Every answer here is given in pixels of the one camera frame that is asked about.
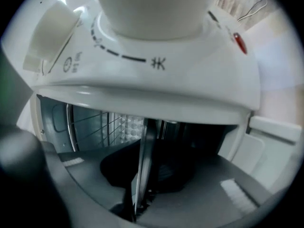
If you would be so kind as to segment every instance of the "cable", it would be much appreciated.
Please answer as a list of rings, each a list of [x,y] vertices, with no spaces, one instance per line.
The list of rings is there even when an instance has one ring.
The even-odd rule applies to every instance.
[[[247,12],[247,14],[245,14],[245,15],[242,16],[242,17],[240,17],[240,18],[238,19],[238,21],[241,21],[242,19],[248,18],[248,17],[250,17],[250,16],[256,14],[256,13],[259,12],[262,8],[264,8],[264,7],[267,6],[268,0],[266,0],[266,3],[265,3],[262,7],[260,7],[257,11],[255,11],[254,13],[248,14],[255,6],[256,6],[258,3],[260,3],[261,1],[263,1],[263,0],[260,0],[260,1],[256,2],[256,3],[251,7],[251,9]]]

